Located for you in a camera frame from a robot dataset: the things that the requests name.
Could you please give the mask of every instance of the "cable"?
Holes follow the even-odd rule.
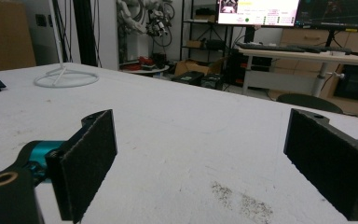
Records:
[[[72,12],[71,6],[72,6],[72,1],[70,1],[70,3],[69,3],[69,15],[71,15],[71,12]],[[68,49],[69,49],[69,62],[72,63],[74,61],[74,59],[72,58],[72,36],[71,36],[71,34],[72,34],[72,18],[69,19],[69,30],[70,30],[69,35],[71,36],[71,39],[69,39],[69,42],[68,42],[68,36],[66,35],[66,27],[67,27],[67,24],[66,24],[66,22],[67,22],[66,1],[65,1],[64,9],[65,9],[65,14],[64,14],[64,16],[65,16],[65,23],[64,23],[65,40],[66,40],[66,44],[68,45]]]
[[[62,28],[63,38],[65,39],[64,44],[68,47],[68,50],[69,50],[69,59],[68,60],[69,60],[69,62],[72,63],[73,62],[73,57],[72,57],[72,38],[70,39],[70,42],[68,42],[68,35],[66,34],[66,17],[67,17],[67,15],[66,15],[66,1],[65,1],[64,7],[65,7],[65,14],[64,14],[65,21],[62,21],[61,10],[58,8],[59,18],[60,18],[60,27]]]
[[[58,34],[59,27],[57,26],[57,17],[56,17],[56,11],[59,8],[58,8],[57,4],[56,4],[56,6],[54,6],[53,0],[49,0],[48,3],[49,3],[49,9],[50,9],[50,13],[51,13],[51,21],[53,23],[54,38],[55,38],[56,49],[57,49],[57,53],[58,53],[59,61],[60,61],[60,68],[53,69],[49,72],[46,72],[46,74],[43,75],[42,77],[37,77],[36,79],[34,79],[34,84],[36,86],[46,87],[46,88],[70,88],[70,87],[85,86],[85,85],[89,85],[89,84],[92,84],[92,83],[98,81],[99,77],[95,73],[71,70],[71,69],[67,69],[66,65],[63,65],[63,59],[62,59],[63,52],[61,51],[62,46],[60,46],[61,37],[59,37],[59,34]],[[84,78],[81,78],[80,79],[81,82],[72,82],[72,83],[69,82],[68,83],[68,82],[62,82],[62,77],[64,75],[66,75],[66,77],[68,77],[67,75],[71,75],[69,77],[72,77],[72,76],[78,77],[78,75],[81,75],[81,76],[92,77],[92,79],[86,80]]]
[[[237,41],[241,38],[242,31],[243,31],[243,26],[241,27],[240,33],[238,34],[237,38],[234,39],[234,43],[237,43]]]
[[[340,48],[342,48],[342,46],[336,41],[336,35],[339,34],[339,33],[341,33],[341,31],[335,32],[335,33],[333,34],[332,40],[333,40]],[[316,44],[315,46],[325,45],[326,43],[327,43],[327,42],[324,41],[324,42],[321,42],[321,43],[319,43],[319,44]]]
[[[153,43],[156,43],[158,46],[160,46],[160,47],[162,47],[162,48],[168,47],[168,46],[172,43],[172,33],[171,33],[170,27],[167,27],[167,30],[168,30],[168,35],[169,35],[169,37],[170,37],[170,41],[168,42],[168,44],[164,45],[163,40],[162,40],[162,43],[159,44],[159,43],[156,41],[156,39],[155,39],[156,36],[152,36]]]
[[[331,78],[332,76],[333,76],[333,75],[331,75],[331,76],[324,82],[324,85],[322,86],[321,91],[324,89],[324,86],[326,85],[326,83],[328,82],[328,80],[330,80],[330,78]]]
[[[170,15],[169,10],[166,10],[166,8],[165,8],[166,6],[169,6],[171,8],[172,15]],[[166,12],[168,12],[167,14],[169,15],[169,19],[171,21],[175,17],[175,9],[173,8],[173,6],[171,4],[169,4],[169,3],[164,3],[162,8],[163,8],[164,15],[166,15]]]
[[[55,20],[55,23],[57,25],[57,32],[58,32],[58,36],[61,42],[61,47],[60,49],[62,50],[62,60],[64,62],[68,62],[68,56],[67,56],[67,51],[66,51],[66,47],[65,47],[65,31],[62,28],[62,17],[61,17],[61,12],[57,3],[57,0],[54,0],[52,2],[52,6],[53,6],[53,10],[54,10],[54,14],[56,15],[56,18],[52,18],[51,20]]]
[[[263,89],[264,92],[266,93],[267,97],[270,99],[270,101],[275,101],[274,99],[272,99],[272,97],[269,95],[269,90],[268,89]]]
[[[161,44],[162,44],[162,50],[163,50],[164,53],[165,53],[164,36],[161,38]]]
[[[95,16],[98,14],[98,41],[95,41]],[[93,36],[94,36],[94,46],[95,46],[95,51],[97,53],[97,60],[98,63],[100,64],[101,67],[103,67],[102,63],[101,63],[101,58],[100,58],[100,42],[101,42],[101,23],[100,23],[100,1],[99,0],[94,0],[94,15],[93,15],[93,20],[92,20],[92,31],[93,31]]]
[[[227,86],[223,89],[223,91],[230,92],[230,91],[229,91],[229,87],[230,87],[231,85],[230,85],[230,84],[227,84],[227,83],[224,83],[224,84],[226,84]]]
[[[242,36],[238,37],[237,40],[234,41],[234,43],[233,43],[233,45],[232,45],[232,48],[234,48],[234,46],[237,44],[237,42],[238,42],[241,38],[246,37],[247,35],[255,34],[256,31],[258,31],[258,29],[255,29],[254,31],[252,31],[252,32],[249,33],[249,34],[245,34],[245,35],[242,35]]]

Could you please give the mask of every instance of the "white table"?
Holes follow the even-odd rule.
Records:
[[[0,72],[0,171],[113,109],[118,154],[82,223],[347,223],[283,154],[290,105],[78,64],[100,80],[33,84],[56,66]],[[358,119],[319,113],[358,139]],[[50,184],[36,195],[47,224],[70,223]]]
[[[163,68],[156,68],[152,70],[121,70],[121,72],[124,73],[131,73],[131,74],[137,74],[137,75],[144,75],[144,76],[162,76],[162,73],[167,71],[170,67],[168,65],[165,65]]]
[[[358,65],[358,56],[356,55],[335,56],[325,52],[318,54],[255,49],[239,49],[239,52],[249,56],[245,80],[243,81],[242,94],[246,94],[248,87],[259,87],[280,91],[303,92],[319,96],[324,84],[327,67],[330,63]],[[288,74],[276,74],[273,72],[261,72],[252,70],[252,60],[254,56],[319,62],[322,63],[322,66],[317,77],[302,77]]]

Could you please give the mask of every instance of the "monitor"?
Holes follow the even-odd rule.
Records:
[[[300,0],[295,27],[358,32],[358,0]]]
[[[293,27],[298,0],[217,0],[216,22],[235,26]]]

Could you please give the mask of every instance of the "box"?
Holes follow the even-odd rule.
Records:
[[[173,82],[184,83],[191,86],[200,86],[204,74],[201,72],[186,72],[180,76],[173,77]]]
[[[194,20],[207,21],[207,22],[215,22],[214,15],[195,15]]]
[[[25,6],[0,1],[0,71],[36,66]]]
[[[208,74],[202,78],[201,87],[221,91],[223,89],[223,75]]]
[[[199,40],[187,40],[186,47],[195,48],[195,49],[202,49],[203,48],[203,42],[201,42]]]
[[[180,61],[176,64],[175,75],[180,76],[183,73],[191,71],[201,72],[205,76],[208,74],[220,74],[223,61],[226,59],[227,57],[224,57],[214,63],[205,63],[192,59]]]

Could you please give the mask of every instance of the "cardboard box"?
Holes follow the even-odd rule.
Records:
[[[214,15],[195,15],[194,20],[215,22],[215,16]]]
[[[0,71],[36,66],[22,2],[0,0]]]
[[[224,60],[227,57],[221,58],[214,63],[205,63],[192,59],[180,61],[176,64],[175,75],[180,76],[186,72],[196,71],[201,72],[205,76],[208,74],[220,74]]]
[[[203,48],[203,42],[201,42],[199,40],[187,40],[186,47],[195,48],[195,49],[202,49]]]

